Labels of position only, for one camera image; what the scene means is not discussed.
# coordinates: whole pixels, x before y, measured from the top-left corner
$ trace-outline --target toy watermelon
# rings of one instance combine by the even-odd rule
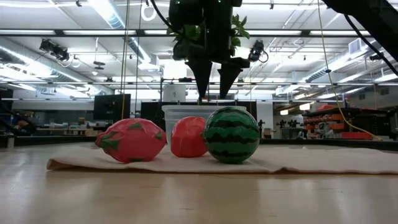
[[[152,121],[129,118],[99,134],[95,144],[119,162],[147,162],[163,149],[166,135]]]
[[[201,133],[205,130],[205,119],[186,117],[175,124],[172,132],[172,153],[177,157],[200,157],[207,152]]]
[[[259,127],[247,111],[225,107],[207,120],[204,138],[209,153],[220,162],[239,164],[256,151]]]

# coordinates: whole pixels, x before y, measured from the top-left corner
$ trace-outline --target table surface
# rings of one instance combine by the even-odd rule
[[[74,144],[0,151],[9,223],[397,223],[398,176],[46,171]]]

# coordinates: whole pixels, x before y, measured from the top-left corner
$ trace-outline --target clear plastic container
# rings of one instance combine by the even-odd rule
[[[164,111],[164,119],[166,123],[167,144],[171,143],[172,131],[175,123],[182,118],[189,116],[196,116],[208,119],[209,116],[216,110],[226,106],[194,106],[194,105],[165,105],[162,106]],[[244,106],[233,106],[239,110],[246,111]]]

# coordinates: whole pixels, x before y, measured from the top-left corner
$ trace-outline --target ceiling duct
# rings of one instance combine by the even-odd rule
[[[26,65],[31,66],[35,63],[35,66],[32,68],[32,70],[34,70],[34,74],[38,77],[41,77],[40,74],[42,73],[48,73],[51,75],[47,78],[45,76],[44,78],[41,78],[43,81],[54,82],[55,80],[64,80],[65,82],[92,82],[89,78],[68,68],[61,67],[57,62],[47,59],[46,57],[42,57],[41,55],[15,44],[6,38],[0,38],[0,52],[6,52],[8,55],[11,55],[10,58],[12,58],[12,62],[10,62],[10,64],[20,68],[24,68]],[[103,91],[107,95],[114,94],[112,89],[105,86],[96,85],[93,86],[93,88],[96,88],[98,92]]]
[[[328,59],[329,69],[332,72],[337,71],[337,70],[355,62],[355,59],[357,59],[359,57],[368,57],[368,56],[374,54],[374,52],[367,45],[365,45],[365,46],[362,45],[363,47],[361,49],[355,47],[355,46],[358,46],[357,41],[358,40],[354,40],[353,42],[349,43],[348,44],[349,49],[334,56],[331,59]],[[373,42],[373,46],[377,49],[380,49],[382,47],[378,42]],[[327,67],[326,67],[326,63],[324,63],[323,65],[309,71],[307,73],[307,75],[305,75],[304,78],[302,78],[298,82],[299,83],[303,83],[303,82],[310,83],[318,78],[323,77],[324,75],[327,75],[328,72],[326,72],[326,71],[327,71]],[[276,89],[276,94],[281,95],[281,94],[290,93],[291,91],[297,89],[298,87],[299,87],[298,85],[280,87],[280,88]]]
[[[97,13],[108,23],[112,29],[125,29],[126,25],[121,19],[118,9],[113,0],[88,0]],[[133,37],[128,37],[127,44],[130,49],[138,56],[142,63],[151,63],[158,65],[157,56],[154,54],[148,55],[145,50],[138,45],[138,42]]]

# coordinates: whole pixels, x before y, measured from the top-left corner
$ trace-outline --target beige towel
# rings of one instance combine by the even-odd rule
[[[222,164],[208,153],[199,158],[175,157],[168,146],[151,162],[121,164],[92,145],[80,144],[56,153],[47,169],[90,167],[154,172],[273,173],[278,170],[318,173],[398,174],[398,154],[374,149],[334,146],[261,145],[240,165]]]

